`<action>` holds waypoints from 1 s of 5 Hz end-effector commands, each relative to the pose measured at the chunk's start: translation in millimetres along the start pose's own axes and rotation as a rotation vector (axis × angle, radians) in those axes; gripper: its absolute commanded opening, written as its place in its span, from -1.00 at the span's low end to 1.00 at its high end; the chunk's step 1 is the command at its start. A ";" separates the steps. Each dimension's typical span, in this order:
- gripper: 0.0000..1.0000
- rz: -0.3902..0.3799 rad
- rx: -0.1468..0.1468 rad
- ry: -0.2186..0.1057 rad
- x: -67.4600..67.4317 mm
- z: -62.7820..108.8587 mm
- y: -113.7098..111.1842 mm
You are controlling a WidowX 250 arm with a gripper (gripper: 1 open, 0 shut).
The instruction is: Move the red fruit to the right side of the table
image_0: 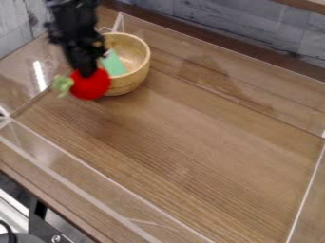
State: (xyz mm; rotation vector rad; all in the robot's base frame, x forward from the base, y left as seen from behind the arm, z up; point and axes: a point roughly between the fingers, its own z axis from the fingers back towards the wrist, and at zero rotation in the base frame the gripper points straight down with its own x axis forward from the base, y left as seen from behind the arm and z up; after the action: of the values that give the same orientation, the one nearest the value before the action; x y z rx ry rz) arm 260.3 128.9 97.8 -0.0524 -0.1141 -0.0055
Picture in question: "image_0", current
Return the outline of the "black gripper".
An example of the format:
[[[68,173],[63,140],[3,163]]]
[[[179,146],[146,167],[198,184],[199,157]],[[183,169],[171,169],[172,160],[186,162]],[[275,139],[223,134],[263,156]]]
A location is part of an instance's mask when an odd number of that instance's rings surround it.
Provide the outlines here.
[[[104,39],[95,29],[100,0],[44,0],[52,18],[44,24],[49,42],[68,50],[71,66],[88,78],[104,53]]]

